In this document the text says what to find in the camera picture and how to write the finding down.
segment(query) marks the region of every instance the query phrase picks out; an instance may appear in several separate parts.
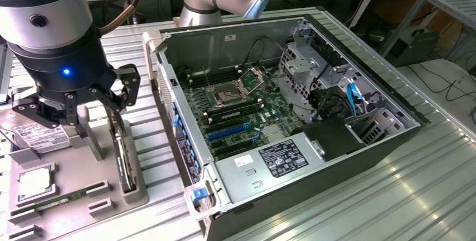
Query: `blue pcie slot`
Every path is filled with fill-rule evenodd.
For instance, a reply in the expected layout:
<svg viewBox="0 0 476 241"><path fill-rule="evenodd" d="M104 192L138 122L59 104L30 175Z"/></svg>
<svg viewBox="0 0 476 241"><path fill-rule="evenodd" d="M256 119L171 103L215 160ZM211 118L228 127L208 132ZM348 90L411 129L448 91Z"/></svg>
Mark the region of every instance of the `blue pcie slot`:
<svg viewBox="0 0 476 241"><path fill-rule="evenodd" d="M230 135L234 135L234 134L236 134L239 132L246 131L248 129L248 126L250 126L250 122L243 124L243 125L240 125L240 126L238 126L238 127L235 127L235 128L231 128L231 129L228 129L226 131L214 133L214 134L208 135L208 141L214 141L216 139L220 139L223 137L227 137Z"/></svg>

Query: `gray parts tray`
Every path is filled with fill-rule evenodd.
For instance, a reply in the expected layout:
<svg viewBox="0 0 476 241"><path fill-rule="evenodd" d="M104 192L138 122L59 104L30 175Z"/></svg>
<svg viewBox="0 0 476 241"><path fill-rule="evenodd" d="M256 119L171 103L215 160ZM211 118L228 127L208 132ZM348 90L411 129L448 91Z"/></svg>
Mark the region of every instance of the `gray parts tray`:
<svg viewBox="0 0 476 241"><path fill-rule="evenodd" d="M94 128L94 134L103 148L104 160L96 161L88 146L75 149L68 147L43 154L39 161L23 164L12 161L10 212L7 214L7 232L23 232L31 225L38 229L40 240L51 240L91 224L144 205L148 200L143 172L128 121L126 123L126 142L130 149L132 173L136 178L136 191L122 192L116 167L116 156L108 125ZM19 205L19 176L28 170L54 166L51 184L59 194L34 204Z"/></svg>

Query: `blue latch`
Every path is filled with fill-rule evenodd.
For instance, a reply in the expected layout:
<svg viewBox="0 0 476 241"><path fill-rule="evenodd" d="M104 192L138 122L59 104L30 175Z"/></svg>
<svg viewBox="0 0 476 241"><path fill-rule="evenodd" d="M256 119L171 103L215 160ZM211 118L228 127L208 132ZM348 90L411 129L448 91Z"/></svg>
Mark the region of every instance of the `blue latch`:
<svg viewBox="0 0 476 241"><path fill-rule="evenodd" d="M174 116L174 120L172 120L172 125L174 125L175 127L178 126L179 120L180 120L180 116L176 114L176 115Z"/></svg>
<svg viewBox="0 0 476 241"><path fill-rule="evenodd" d="M207 196L208 196L207 188L195 189L192 192L192 201L196 202L207 198Z"/></svg>

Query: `power supply label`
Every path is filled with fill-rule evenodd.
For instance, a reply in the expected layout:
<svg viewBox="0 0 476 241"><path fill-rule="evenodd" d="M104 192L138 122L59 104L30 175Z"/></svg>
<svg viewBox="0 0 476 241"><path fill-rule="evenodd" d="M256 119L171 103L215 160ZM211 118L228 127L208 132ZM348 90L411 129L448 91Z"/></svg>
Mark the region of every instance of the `power supply label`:
<svg viewBox="0 0 476 241"><path fill-rule="evenodd" d="M260 155L275 178L308 165L292 139L260 150Z"/></svg>

